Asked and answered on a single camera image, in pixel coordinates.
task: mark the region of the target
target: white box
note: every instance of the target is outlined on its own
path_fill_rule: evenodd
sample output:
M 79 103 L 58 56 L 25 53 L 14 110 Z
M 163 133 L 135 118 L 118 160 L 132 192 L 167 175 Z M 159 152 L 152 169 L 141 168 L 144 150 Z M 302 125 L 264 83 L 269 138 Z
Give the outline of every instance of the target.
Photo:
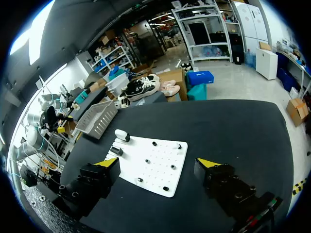
M 266 79 L 275 79 L 277 55 L 268 50 L 256 49 L 256 71 Z

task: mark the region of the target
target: black and white sneaker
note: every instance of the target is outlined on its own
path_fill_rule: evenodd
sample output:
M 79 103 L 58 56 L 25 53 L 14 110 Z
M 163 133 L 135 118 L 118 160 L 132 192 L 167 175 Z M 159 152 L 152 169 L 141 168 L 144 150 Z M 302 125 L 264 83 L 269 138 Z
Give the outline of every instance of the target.
M 128 106 L 130 106 L 131 103 L 128 97 L 126 96 L 125 92 L 123 92 L 121 95 L 118 96 L 118 101 L 121 104 L 121 108 L 127 108 Z
M 160 81 L 160 78 L 159 78 L 157 75 L 155 75 L 155 74 L 149 74 L 147 77 L 142 77 L 142 78 L 140 78 L 140 79 L 135 79 L 135 80 L 130 81 L 130 82 L 127 84 L 127 86 L 128 86 L 128 87 L 140 86 L 141 80 L 143 80 L 143 81 L 144 81 L 144 80 L 150 80 L 150 81 L 155 80 L 155 81 Z
M 133 85 L 128 85 L 125 91 L 126 96 L 130 101 L 137 101 L 143 97 L 150 96 L 160 89 L 159 80 L 149 80 L 148 77 L 139 79 Z

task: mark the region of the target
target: hole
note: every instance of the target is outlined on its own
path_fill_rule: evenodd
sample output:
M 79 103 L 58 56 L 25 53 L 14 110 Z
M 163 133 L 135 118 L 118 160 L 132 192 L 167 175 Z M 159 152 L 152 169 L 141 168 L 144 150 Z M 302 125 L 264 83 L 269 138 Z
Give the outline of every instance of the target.
M 72 196 L 73 196 L 74 198 L 76 198 L 77 196 L 79 196 L 79 193 L 73 192 L 73 193 L 72 193 Z

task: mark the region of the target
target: sneaker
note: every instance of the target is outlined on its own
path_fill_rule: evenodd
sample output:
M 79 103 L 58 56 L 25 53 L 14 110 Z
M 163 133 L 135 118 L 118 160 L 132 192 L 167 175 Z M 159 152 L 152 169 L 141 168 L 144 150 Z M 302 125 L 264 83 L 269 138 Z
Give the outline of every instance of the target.
M 157 80 L 149 80 L 145 77 L 139 79 L 139 82 L 136 82 L 135 85 L 128 86 L 125 94 L 130 101 L 137 101 L 143 97 L 152 95 L 160 88 L 160 82 Z
M 121 104 L 121 108 L 127 108 L 128 106 L 130 106 L 130 100 L 126 96 L 125 92 L 118 96 L 118 101 Z
M 127 84 L 127 86 L 130 87 L 130 86 L 140 85 L 140 84 L 141 84 L 140 80 L 143 80 L 143 81 L 144 81 L 144 80 L 150 80 L 150 81 L 156 80 L 156 81 L 160 81 L 160 78 L 159 78 L 157 75 L 155 75 L 155 74 L 149 74 L 147 77 L 141 77 L 141 78 L 139 78 L 139 79 L 135 79 L 135 80 L 130 81 L 130 82 Z
M 176 81 L 175 80 L 170 80 L 167 82 L 162 83 L 161 87 L 166 87 L 166 86 L 175 86 L 176 85 Z
M 178 93 L 180 86 L 167 86 L 164 90 L 161 90 L 166 97 L 173 96 Z

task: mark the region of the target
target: desk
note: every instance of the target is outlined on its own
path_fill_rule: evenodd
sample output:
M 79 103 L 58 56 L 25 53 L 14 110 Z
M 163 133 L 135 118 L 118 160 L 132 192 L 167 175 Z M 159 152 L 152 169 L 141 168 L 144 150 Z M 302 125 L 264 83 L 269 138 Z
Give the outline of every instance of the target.
M 285 57 L 287 57 L 292 63 L 294 63 L 302 71 L 301 72 L 301 87 L 302 88 L 300 89 L 299 97 L 301 99 L 303 99 L 303 97 L 305 96 L 305 94 L 307 93 L 307 91 L 311 87 L 311 80 L 310 80 L 305 92 L 302 94 L 302 92 L 303 92 L 303 80 L 305 77 L 305 73 L 310 77 L 310 79 L 311 79 L 311 75 L 306 71 L 306 69 L 302 65 L 298 64 L 297 61 L 294 58 L 292 58 L 290 55 L 288 55 L 287 53 L 285 53 L 283 51 L 277 51 L 277 52 L 279 52 L 279 53 L 283 54 Z
M 119 178 L 80 222 L 105 233 L 229 232 L 234 219 L 209 199 L 193 174 L 197 157 L 235 167 L 257 195 L 270 191 L 284 201 L 284 219 L 293 188 L 293 156 L 285 120 L 273 103 L 252 100 L 161 102 L 121 109 L 100 140 L 81 136 L 61 176 L 67 184 L 86 163 L 104 160 L 122 129 L 133 136 L 186 141 L 188 152 L 173 198 L 141 189 Z

